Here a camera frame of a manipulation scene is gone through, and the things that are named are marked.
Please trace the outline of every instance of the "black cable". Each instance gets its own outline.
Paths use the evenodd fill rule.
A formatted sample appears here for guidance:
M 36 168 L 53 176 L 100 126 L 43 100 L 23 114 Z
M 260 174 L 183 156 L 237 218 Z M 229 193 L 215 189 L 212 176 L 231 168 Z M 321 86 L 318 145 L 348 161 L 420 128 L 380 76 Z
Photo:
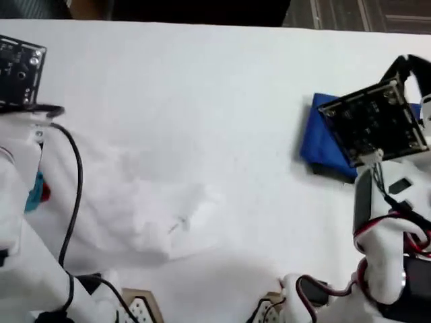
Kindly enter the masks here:
M 253 323 L 253 321 L 255 320 L 257 311 L 259 311 L 259 308 L 261 307 L 262 303 L 264 301 L 271 301 L 269 298 L 261 298 L 255 308 L 255 310 L 253 311 L 253 313 L 251 314 L 251 316 L 248 318 L 248 320 L 245 323 Z
M 69 276 L 69 296 L 65 305 L 59 310 L 60 312 L 66 312 L 69 308 L 70 304 L 72 304 L 73 296 L 75 295 L 75 281 L 73 280 L 73 276 L 66 272 Z
M 131 312 L 131 310 L 129 309 L 129 306 L 127 306 L 126 302 L 124 301 L 124 299 L 121 297 L 119 291 L 117 291 L 117 289 L 114 287 L 113 284 L 111 284 L 110 282 L 106 281 L 105 279 L 103 279 L 102 277 L 99 276 L 95 276 L 95 275 L 86 275 L 86 276 L 79 276 L 80 279 L 87 279 L 89 281 L 97 281 L 99 283 L 102 283 L 106 286 L 109 287 L 109 289 L 115 294 L 115 296 L 118 298 L 121 306 L 124 308 L 124 310 L 126 311 L 127 315 L 130 316 L 130 318 L 132 319 L 132 321 L 134 323 L 139 323 L 139 321 L 137 320 L 137 318 L 133 315 L 133 313 Z
M 77 214 L 78 214 L 78 210 L 79 210 L 79 204 L 81 203 L 82 182 L 83 182 L 82 160 L 81 160 L 81 155 L 79 154 L 79 149 L 76 145 L 75 140 L 73 140 L 73 137 L 70 134 L 70 132 L 66 128 L 64 128 L 63 126 L 61 126 L 57 123 L 52 122 L 50 124 L 50 126 L 60 130 L 69 140 L 69 142 L 72 146 L 72 150 L 73 150 L 75 157 L 76 157 L 77 172 L 78 172 L 78 179 L 77 179 L 78 183 L 77 183 L 77 190 L 76 190 L 75 205 L 73 206 L 73 212 L 72 212 L 72 216 L 71 216 L 71 219 L 69 222 L 69 227 L 67 228 L 66 236 L 65 236 L 65 239 L 63 241 L 63 245 L 61 246 L 60 255 L 59 255 L 59 264 L 62 267 L 64 267 L 67 247 L 68 247 L 70 239 L 72 237 L 73 229 L 75 228 L 76 218 L 77 218 Z
M 277 302 L 277 303 L 274 303 L 274 304 L 271 304 L 271 306 L 269 306 L 269 307 L 267 308 L 267 310 L 265 311 L 265 314 L 263 314 L 263 320 L 262 320 L 262 323 L 265 323 L 265 322 L 266 322 L 266 319 L 267 319 L 268 313 L 269 313 L 269 311 L 271 310 L 271 308 L 274 308 L 275 306 L 280 305 L 280 304 L 284 303 L 285 301 L 286 301 L 286 298 L 283 298 L 281 301 L 279 301 L 279 302 Z
M 403 216 L 403 218 L 413 222 L 418 227 L 420 227 L 426 235 L 426 239 L 427 239 L 426 245 L 427 246 L 431 245 L 431 237 L 427 233 L 427 231 L 431 231 L 431 222 L 425 219 L 419 213 L 416 213 L 415 211 L 413 211 L 408 206 L 398 203 L 394 198 L 389 196 L 389 194 L 385 190 L 385 180 L 383 176 L 383 169 L 382 169 L 381 163 L 376 163 L 373 165 L 372 177 L 374 179 L 374 182 L 377 188 L 382 193 L 383 199 L 386 201 L 386 203 L 388 203 L 391 206 L 392 210 L 398 212 L 400 215 Z

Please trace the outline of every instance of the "white table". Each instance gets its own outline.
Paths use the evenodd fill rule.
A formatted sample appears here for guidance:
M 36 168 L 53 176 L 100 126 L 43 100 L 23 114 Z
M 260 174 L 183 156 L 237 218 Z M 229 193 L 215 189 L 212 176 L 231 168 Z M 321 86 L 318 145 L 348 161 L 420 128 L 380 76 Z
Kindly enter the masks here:
M 353 188 L 297 158 L 312 95 L 370 85 L 400 54 L 431 59 L 430 36 L 13 20 L 0 30 L 48 47 L 39 101 L 66 106 L 62 122 L 153 151 L 154 178 L 226 195 L 223 246 L 122 272 L 125 286 L 154 292 L 167 322 L 244 322 L 288 272 L 345 284 L 360 258 Z

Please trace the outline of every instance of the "white plastic bracket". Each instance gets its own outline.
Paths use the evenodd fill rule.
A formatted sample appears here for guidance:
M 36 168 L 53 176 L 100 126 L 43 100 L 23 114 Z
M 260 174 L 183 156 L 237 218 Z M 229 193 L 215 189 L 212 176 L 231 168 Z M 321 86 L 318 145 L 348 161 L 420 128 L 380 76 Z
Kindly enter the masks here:
M 142 299 L 135 298 L 132 301 L 132 304 L 130 304 L 129 309 L 137 318 L 139 323 L 155 323 L 150 316 L 150 311 Z M 119 308 L 119 323 L 133 323 L 130 316 L 122 307 Z

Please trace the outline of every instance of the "black circuit board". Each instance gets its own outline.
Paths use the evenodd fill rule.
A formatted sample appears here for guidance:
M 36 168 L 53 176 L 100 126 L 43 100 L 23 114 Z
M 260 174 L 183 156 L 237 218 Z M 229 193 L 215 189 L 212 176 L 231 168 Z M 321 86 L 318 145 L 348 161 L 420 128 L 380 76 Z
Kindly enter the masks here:
M 350 167 L 377 149 L 383 160 L 428 149 L 397 77 L 318 107 Z
M 36 102 L 46 48 L 0 35 L 0 108 Z

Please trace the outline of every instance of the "white robot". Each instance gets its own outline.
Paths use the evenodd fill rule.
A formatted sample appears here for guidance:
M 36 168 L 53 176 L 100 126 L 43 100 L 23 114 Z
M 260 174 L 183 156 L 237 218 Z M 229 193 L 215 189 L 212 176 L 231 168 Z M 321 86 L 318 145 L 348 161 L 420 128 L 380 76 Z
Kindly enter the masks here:
M 382 106 L 373 103 L 381 102 L 381 98 L 387 99 L 388 120 L 395 124 L 395 128 L 384 124 L 383 130 L 402 129 L 404 125 L 400 126 L 398 121 L 404 117 L 400 114 L 400 119 L 396 116 L 393 120 L 391 118 L 395 108 L 401 109 L 407 104 L 403 97 L 403 84 L 411 72 L 417 78 L 423 97 L 422 119 L 419 121 L 422 126 L 419 132 L 411 114 L 404 113 L 405 125 L 411 130 L 411 141 L 406 141 L 405 151 L 399 146 L 402 140 L 394 145 L 390 136 L 382 138 L 380 134 L 373 141 L 372 129 L 368 125 L 363 128 L 363 133 L 356 132 L 361 126 L 350 127 L 350 124 L 347 125 L 350 132 L 343 132 L 342 123 L 352 119 L 350 112 L 354 109 L 362 109 L 356 114 L 357 118 L 353 117 L 356 123 L 382 122 L 378 119 Z M 431 321 L 431 175 L 428 169 L 431 154 L 428 149 L 430 142 L 426 140 L 431 116 L 430 72 L 431 64 L 423 59 L 411 55 L 399 57 L 383 78 L 387 82 L 320 108 L 346 160 L 351 165 L 361 165 L 355 183 L 354 245 L 364 254 L 364 258 L 343 291 L 334 291 L 308 275 L 285 276 L 283 285 L 286 292 L 280 322 Z M 378 95 L 377 92 L 382 96 L 370 99 L 371 104 L 362 96 Z M 335 119 L 336 113 L 341 113 L 338 120 Z M 389 143 L 386 145 L 388 155 L 383 148 L 385 140 Z
M 77 278 L 63 268 L 79 207 L 82 165 L 70 133 L 53 123 L 64 109 L 36 104 L 45 54 L 41 46 L 0 36 L 0 322 L 138 322 L 118 294 L 114 272 Z M 66 135 L 78 166 L 75 208 L 59 260 L 24 218 L 47 127 Z

